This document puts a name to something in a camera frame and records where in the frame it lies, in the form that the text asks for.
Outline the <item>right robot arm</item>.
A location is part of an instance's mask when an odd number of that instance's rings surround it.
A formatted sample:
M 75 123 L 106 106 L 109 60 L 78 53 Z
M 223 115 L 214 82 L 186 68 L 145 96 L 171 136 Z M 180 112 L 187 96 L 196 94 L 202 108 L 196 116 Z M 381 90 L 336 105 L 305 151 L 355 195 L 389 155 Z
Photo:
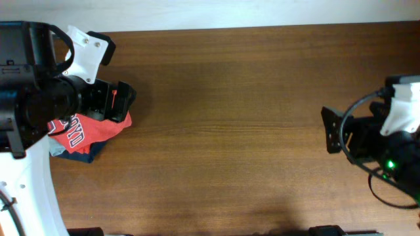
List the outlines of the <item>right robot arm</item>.
M 380 129 L 389 116 L 390 106 L 382 102 L 369 105 L 368 117 L 354 117 L 351 111 L 321 109 L 326 148 L 330 154 L 344 153 L 350 164 L 368 173 L 372 195 L 384 205 L 400 210 L 419 208 L 419 140 L 406 131 L 382 135 Z M 389 184 L 413 199 L 412 204 L 397 205 L 375 193 L 374 178 Z

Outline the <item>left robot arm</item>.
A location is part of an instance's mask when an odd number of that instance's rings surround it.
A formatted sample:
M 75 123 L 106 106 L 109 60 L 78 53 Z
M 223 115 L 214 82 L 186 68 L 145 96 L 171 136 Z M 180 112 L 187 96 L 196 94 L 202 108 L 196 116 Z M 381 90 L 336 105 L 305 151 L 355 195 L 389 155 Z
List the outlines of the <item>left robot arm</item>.
M 97 78 L 115 43 L 107 35 L 63 31 L 42 22 L 1 23 L 1 234 L 102 235 L 99 227 L 68 229 L 54 191 L 49 122 L 77 114 L 122 122 L 136 97 L 132 86 Z

